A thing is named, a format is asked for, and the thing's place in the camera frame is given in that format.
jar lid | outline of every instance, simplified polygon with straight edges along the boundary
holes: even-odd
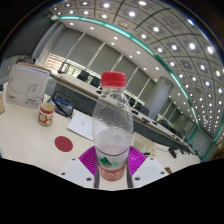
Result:
[[[125,87],[126,74],[123,72],[104,72],[101,75],[101,86]]]

white box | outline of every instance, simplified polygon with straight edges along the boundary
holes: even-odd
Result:
[[[14,65],[9,75],[6,102],[39,110],[48,78],[47,71]]]

plastic water bottle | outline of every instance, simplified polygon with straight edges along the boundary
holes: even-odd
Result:
[[[125,85],[124,73],[104,72],[102,94],[93,112],[93,141],[100,178],[109,183],[124,176],[133,135],[133,116],[124,94]]]

black chair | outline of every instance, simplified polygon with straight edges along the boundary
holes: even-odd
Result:
[[[100,86],[100,79],[94,76],[90,85],[98,88]]]
[[[146,116],[149,115],[149,109],[144,106],[142,106],[139,111]]]
[[[140,111],[141,107],[142,107],[142,104],[137,102],[136,105],[135,105],[135,109]]]
[[[129,99],[129,104],[130,104],[131,107],[133,107],[135,105],[135,99],[131,97]]]

conference table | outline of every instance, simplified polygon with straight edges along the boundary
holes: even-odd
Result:
[[[0,115],[0,153],[4,159],[30,164],[59,175],[69,160],[78,158],[94,145],[93,141],[67,129],[70,119],[60,114],[54,114],[51,126],[41,126],[38,123],[38,110],[6,103],[6,88],[7,84],[4,84],[5,112]],[[43,102],[48,99],[49,96],[44,95]],[[55,146],[55,139],[59,136],[71,140],[71,151],[62,152]],[[196,155],[178,153],[174,159],[167,150],[168,147],[156,144],[155,157],[164,168],[169,167],[172,172],[200,163]],[[100,182],[99,189],[108,189],[108,186]],[[125,179],[118,189],[127,189]]]
[[[60,84],[92,99],[97,101],[100,94],[99,89],[97,89],[94,86],[91,86],[89,83],[83,82],[80,79],[77,79],[74,76],[68,75],[68,74],[58,74],[58,73],[52,73],[51,76],[58,81]],[[180,137],[154,121],[153,119],[149,118],[148,116],[142,114],[141,112],[135,110],[132,108],[132,110],[136,111],[138,114],[133,113],[133,118],[136,122],[142,124],[143,119],[146,119],[149,121],[149,123],[144,124],[146,127],[150,128],[151,130],[155,131],[156,133],[159,133],[167,138],[169,138],[171,141],[174,141],[185,148],[189,149],[192,153],[195,154],[194,150]]]

